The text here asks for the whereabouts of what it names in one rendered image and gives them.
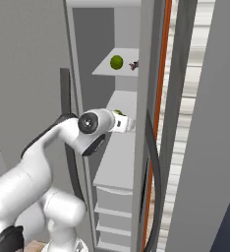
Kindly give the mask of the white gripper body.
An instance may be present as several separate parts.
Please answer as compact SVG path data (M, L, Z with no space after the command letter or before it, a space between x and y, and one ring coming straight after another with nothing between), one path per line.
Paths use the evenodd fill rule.
M136 131L136 120L130 117L126 117L126 132L135 132Z

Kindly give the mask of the grey long freezer shelf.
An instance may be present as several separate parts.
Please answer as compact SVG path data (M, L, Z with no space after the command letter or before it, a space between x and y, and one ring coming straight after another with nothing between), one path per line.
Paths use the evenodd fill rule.
M137 115L137 93L115 91L107 106L109 110L121 110L130 118ZM132 191L134 183L136 128L127 133L113 133L108 141L94 186Z

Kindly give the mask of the grey short freezer shelf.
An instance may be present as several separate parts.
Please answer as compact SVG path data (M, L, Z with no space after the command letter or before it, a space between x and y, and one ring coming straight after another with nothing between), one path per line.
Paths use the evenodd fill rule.
M123 58L123 66L119 70L115 70L110 66L110 60L114 55ZM94 69L93 75L101 76L123 76L136 77L139 69L132 70L130 63L139 60L139 50L137 48L113 48L103 61Z

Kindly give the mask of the grey freezer drawers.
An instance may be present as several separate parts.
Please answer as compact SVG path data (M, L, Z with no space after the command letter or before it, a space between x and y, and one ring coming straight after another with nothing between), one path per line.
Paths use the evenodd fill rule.
M94 211L98 213L100 242L114 250L130 252L133 193L105 187L97 187L96 193Z

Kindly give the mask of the grey freezer housing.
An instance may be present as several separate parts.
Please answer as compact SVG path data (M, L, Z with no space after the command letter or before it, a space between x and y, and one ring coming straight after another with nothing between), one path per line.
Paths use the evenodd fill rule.
M94 69L113 48L139 49L140 24L126 20L128 14L138 15L137 6L119 6L116 0L66 0L73 56L74 87L79 113L89 109L106 108L115 91L137 92L138 76L93 75ZM121 252L100 242L96 229L98 213L93 180L100 166L108 141L107 133L97 153L84 159L89 216L95 252Z

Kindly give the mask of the grey freezer door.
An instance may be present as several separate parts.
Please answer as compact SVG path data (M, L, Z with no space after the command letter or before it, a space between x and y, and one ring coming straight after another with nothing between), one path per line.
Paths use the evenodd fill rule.
M66 0L0 0L0 175L61 114L68 37Z

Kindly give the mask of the grey fridge door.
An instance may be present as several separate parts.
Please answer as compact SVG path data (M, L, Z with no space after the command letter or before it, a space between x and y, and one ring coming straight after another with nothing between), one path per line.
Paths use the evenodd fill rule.
M154 123L158 67L162 42L165 0L143 0L137 97L136 146L132 206L131 252L141 252L150 153L145 137L145 119Z

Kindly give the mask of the orange wooden side panel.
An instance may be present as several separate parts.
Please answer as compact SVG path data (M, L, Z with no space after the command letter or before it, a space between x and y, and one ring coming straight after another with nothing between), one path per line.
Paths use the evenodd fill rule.
M163 88L163 79L164 79L164 70L165 70L165 62L166 62L166 51L167 51L167 43L168 43L168 33L170 26L170 15L172 8L172 0L165 0L164 4L164 17L163 17L163 25L162 25L162 34L161 34L161 47L160 47L160 59L158 66L158 79L157 79L157 90L156 90L156 98L155 98L155 108L154 108L154 124L152 126L154 139L157 139L158 134L158 125L159 125L159 115L160 115L160 105L162 98L162 88ZM149 215L149 207L150 207L150 195L152 188L152 178L153 177L153 167L152 160L149 164L148 171L148 182L147 182L147 191L146 191L146 206L144 212L144 233L143 233L143 247L142 251L146 248L146 244L149 241L149 238L146 237L147 233L147 225L148 225L148 215Z

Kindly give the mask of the grey tall cabinet panel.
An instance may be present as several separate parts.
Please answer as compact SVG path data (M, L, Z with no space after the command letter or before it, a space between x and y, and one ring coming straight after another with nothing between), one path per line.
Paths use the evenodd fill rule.
M165 252L230 252L230 0L216 0Z

